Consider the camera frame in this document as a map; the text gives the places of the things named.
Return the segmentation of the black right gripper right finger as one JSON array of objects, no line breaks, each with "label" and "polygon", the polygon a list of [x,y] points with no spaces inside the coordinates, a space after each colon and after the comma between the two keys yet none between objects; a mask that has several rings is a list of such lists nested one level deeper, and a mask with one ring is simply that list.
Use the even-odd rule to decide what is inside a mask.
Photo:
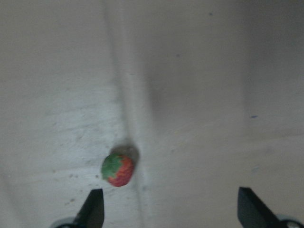
[{"label": "black right gripper right finger", "polygon": [[274,228],[280,220],[252,191],[239,187],[237,196],[237,218],[243,228]]}]

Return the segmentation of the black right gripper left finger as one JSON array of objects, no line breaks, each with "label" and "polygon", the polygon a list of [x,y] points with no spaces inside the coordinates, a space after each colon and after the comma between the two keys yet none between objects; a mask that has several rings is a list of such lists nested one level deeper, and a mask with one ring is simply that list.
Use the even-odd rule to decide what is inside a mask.
[{"label": "black right gripper left finger", "polygon": [[77,228],[101,228],[105,219],[104,212],[103,190],[91,190],[74,219],[74,225]]}]

